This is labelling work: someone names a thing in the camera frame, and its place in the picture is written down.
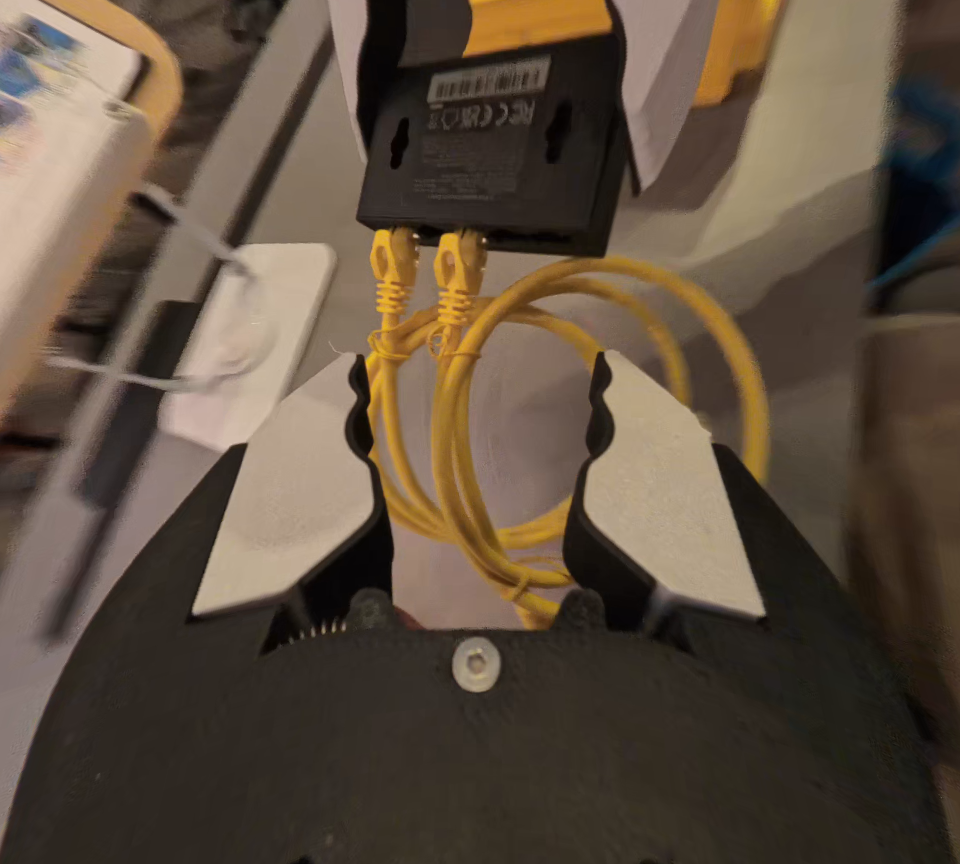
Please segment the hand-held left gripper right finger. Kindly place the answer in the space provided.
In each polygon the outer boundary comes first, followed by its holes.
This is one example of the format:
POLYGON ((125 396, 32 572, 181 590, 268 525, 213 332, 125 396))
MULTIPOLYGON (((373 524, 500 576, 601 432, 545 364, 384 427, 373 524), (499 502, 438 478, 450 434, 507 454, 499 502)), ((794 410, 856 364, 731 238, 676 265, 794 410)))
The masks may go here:
POLYGON ((628 358, 598 354, 562 541, 608 628, 658 628, 679 609, 756 622, 766 608, 709 432, 628 358))

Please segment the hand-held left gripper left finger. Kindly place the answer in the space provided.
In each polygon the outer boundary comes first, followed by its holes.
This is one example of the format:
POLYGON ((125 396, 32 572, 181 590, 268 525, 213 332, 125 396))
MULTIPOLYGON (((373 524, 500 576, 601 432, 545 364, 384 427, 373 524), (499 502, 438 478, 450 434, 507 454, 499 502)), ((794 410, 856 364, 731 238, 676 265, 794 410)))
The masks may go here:
POLYGON ((393 594, 394 542, 368 408, 366 360, 342 354, 280 402, 246 444, 191 608, 285 606, 342 618, 393 594))

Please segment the black network switch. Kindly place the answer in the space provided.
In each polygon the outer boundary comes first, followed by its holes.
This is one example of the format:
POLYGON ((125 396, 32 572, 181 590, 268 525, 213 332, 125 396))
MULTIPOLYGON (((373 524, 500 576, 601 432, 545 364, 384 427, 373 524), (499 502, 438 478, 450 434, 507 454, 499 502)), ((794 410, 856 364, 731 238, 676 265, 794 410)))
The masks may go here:
POLYGON ((606 256, 629 140, 618 37, 400 68, 373 124, 356 218, 422 244, 606 256))

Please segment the clear round disc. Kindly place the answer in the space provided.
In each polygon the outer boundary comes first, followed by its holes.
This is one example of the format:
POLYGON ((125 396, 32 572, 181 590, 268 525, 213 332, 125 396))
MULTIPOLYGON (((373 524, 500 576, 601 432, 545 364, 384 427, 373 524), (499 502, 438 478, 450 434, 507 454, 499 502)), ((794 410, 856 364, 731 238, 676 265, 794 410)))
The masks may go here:
POLYGON ((257 369, 277 339, 264 281, 253 272, 229 274, 215 283, 200 311, 184 375, 195 390, 211 390, 257 369))

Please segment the instruction sign on stand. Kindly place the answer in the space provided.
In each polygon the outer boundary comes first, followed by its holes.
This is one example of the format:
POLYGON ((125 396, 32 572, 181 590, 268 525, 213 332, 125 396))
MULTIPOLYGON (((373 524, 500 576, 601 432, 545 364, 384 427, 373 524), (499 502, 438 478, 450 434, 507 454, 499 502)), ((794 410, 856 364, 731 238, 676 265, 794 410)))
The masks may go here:
POLYGON ((153 160, 183 99, 180 66, 164 41, 131 13, 108 0, 43 0, 67 15, 125 43, 142 53, 149 70, 138 79, 127 104, 146 123, 146 138, 122 151, 125 159, 116 183, 108 183, 103 198, 92 202, 90 216, 84 218, 78 249, 71 254, 61 271, 39 323, 22 338, 21 358, 9 377, 2 378, 1 341, 1 407, 2 417, 15 402, 24 381, 40 361, 42 346, 47 342, 55 319, 65 310, 68 300, 81 279, 102 251, 122 214, 127 198, 140 183, 153 160))

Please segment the printed instruction sheet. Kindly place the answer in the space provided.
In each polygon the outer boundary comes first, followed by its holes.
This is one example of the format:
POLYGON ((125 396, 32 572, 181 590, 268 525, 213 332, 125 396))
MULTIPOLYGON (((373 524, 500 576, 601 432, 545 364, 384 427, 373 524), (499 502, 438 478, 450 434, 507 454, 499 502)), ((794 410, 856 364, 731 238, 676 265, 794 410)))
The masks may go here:
POLYGON ((18 367, 92 203, 146 138, 148 58, 43 0, 1 0, 2 378, 18 367))

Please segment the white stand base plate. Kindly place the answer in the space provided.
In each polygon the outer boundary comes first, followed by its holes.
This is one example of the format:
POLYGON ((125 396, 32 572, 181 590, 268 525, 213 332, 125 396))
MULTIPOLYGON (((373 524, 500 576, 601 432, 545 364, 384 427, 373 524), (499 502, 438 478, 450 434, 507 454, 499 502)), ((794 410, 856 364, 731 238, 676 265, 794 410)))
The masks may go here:
MULTIPOLYGON (((337 258, 325 244, 253 244, 238 248, 241 258, 264 282, 277 339, 270 355, 251 373, 208 392, 163 397, 158 429, 212 452, 246 443, 285 396, 306 348, 334 274, 337 258)), ((231 273, 221 267, 215 283, 231 273)), ((175 370, 185 375, 185 352, 175 370)))

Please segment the clear acrylic stand post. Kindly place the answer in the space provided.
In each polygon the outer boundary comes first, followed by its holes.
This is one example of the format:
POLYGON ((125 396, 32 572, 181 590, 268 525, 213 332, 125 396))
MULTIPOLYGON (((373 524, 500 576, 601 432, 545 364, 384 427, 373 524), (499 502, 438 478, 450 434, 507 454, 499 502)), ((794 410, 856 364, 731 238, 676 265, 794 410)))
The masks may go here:
MULTIPOLYGON (((157 212, 167 225, 185 232, 204 248, 211 258, 240 280, 243 294, 249 300, 254 298, 254 294, 260 289, 259 278, 243 260, 238 248, 230 246, 222 236, 193 220, 182 206, 158 186, 145 185, 135 193, 135 197, 142 200, 149 209, 157 212)), ((174 375, 161 378, 122 370, 114 365, 85 362, 50 347, 44 350, 42 362, 46 367, 56 370, 106 378, 114 383, 144 387, 162 394, 207 393, 226 381, 245 376, 258 365, 258 360, 251 356, 234 369, 222 369, 206 375, 174 375)))

